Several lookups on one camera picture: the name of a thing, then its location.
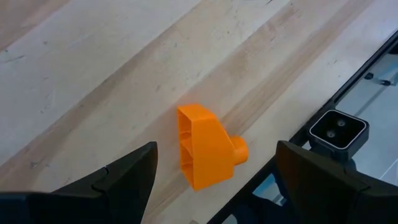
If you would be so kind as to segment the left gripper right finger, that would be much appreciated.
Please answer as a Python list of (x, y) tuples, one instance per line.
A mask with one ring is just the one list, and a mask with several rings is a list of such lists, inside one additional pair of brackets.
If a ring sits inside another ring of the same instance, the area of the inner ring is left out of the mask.
[(288, 141), (275, 162), (302, 223), (397, 224), (397, 186)]

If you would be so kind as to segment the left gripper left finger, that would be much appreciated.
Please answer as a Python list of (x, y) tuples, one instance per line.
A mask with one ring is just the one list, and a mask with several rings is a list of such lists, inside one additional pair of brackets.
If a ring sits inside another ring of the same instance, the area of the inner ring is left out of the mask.
[(157, 163), (151, 141), (53, 192), (1, 192), (1, 223), (140, 223)]

